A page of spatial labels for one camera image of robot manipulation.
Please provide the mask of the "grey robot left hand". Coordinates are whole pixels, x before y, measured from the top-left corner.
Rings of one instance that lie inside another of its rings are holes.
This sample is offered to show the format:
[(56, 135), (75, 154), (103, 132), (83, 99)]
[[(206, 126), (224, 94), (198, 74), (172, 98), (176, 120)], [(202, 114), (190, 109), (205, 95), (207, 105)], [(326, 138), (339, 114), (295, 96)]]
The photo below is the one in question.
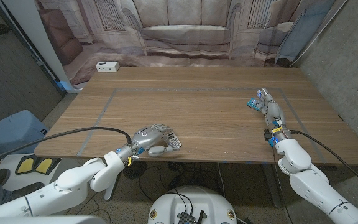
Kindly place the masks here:
[(127, 146), (130, 156), (138, 156), (145, 151), (151, 157), (158, 157), (164, 153), (178, 151), (182, 144), (171, 127), (153, 124), (138, 130)]

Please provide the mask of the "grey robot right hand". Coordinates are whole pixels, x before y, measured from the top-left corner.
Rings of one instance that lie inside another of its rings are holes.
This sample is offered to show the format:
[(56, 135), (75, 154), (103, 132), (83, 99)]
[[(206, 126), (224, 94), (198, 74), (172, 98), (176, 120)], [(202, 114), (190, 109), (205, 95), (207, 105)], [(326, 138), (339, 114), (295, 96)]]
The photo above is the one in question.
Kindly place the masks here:
[(267, 137), (270, 144), (274, 145), (282, 140), (290, 139), (291, 134), (286, 126), (284, 112), (273, 96), (266, 88), (262, 88), (257, 91), (257, 97), (262, 104), (261, 112), (268, 127)]

